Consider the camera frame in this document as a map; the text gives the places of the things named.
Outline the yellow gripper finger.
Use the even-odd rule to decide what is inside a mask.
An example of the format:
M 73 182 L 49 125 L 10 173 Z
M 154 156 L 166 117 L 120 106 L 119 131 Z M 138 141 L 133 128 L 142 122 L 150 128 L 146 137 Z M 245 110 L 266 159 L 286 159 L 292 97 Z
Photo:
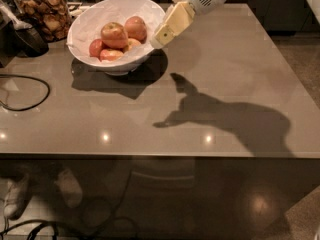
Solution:
M 151 46 L 162 49 L 193 23 L 194 16 L 195 12 L 188 2 L 171 5 L 150 39 Z

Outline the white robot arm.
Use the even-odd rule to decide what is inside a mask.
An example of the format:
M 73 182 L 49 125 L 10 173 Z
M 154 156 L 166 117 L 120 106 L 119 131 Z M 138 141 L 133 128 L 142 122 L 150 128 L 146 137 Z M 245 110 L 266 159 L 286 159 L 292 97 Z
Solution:
M 154 31 L 150 44 L 161 49 L 182 34 L 196 15 L 205 15 L 223 5 L 226 0 L 172 0 L 162 22 Z

